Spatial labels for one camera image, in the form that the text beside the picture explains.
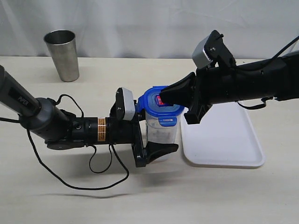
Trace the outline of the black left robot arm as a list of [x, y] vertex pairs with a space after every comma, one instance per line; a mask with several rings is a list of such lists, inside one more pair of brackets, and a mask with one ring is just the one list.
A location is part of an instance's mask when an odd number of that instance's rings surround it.
[[175, 143], [147, 141], [143, 145], [139, 122], [145, 117], [138, 111], [132, 91], [123, 87], [116, 91], [109, 117], [78, 117], [58, 109], [59, 100], [33, 97], [1, 67], [0, 102], [16, 112], [17, 122], [44, 139], [49, 149], [130, 144], [137, 168], [178, 150]]

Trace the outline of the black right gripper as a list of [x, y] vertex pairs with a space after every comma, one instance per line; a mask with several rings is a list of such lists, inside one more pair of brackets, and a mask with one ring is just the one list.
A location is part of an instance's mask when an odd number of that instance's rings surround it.
[[196, 74], [189, 73], [183, 79], [163, 88], [159, 93], [165, 104], [188, 107], [188, 112], [184, 114], [187, 124], [199, 124], [212, 106], [206, 90], [209, 70], [214, 68], [216, 63], [224, 71], [236, 66], [234, 56], [223, 42], [224, 35], [213, 30], [208, 36], [209, 45], [216, 48], [216, 51], [211, 54], [214, 56], [213, 62], [202, 69], [196, 69]]

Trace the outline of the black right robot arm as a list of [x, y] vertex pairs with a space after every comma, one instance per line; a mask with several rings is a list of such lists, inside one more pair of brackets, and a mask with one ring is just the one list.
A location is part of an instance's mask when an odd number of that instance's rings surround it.
[[247, 110], [266, 107], [268, 100], [286, 101], [299, 97], [299, 53], [283, 52], [298, 41], [294, 38], [272, 58], [237, 65], [223, 42], [223, 34], [213, 30], [192, 53], [196, 71], [160, 92], [163, 103], [181, 105], [188, 124], [198, 124], [215, 104], [261, 99]]

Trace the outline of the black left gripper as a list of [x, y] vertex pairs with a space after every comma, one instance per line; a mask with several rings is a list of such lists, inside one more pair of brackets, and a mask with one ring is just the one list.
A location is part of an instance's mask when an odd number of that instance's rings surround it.
[[147, 163], [151, 163], [162, 156], [174, 153], [178, 150], [178, 144], [165, 144], [151, 141], [147, 143], [145, 149], [143, 146], [138, 113], [135, 110], [135, 115], [131, 121], [123, 120], [124, 113], [122, 88], [118, 88], [115, 94], [115, 103], [109, 113], [108, 140], [109, 143], [114, 145], [130, 144], [137, 168], [145, 167]]

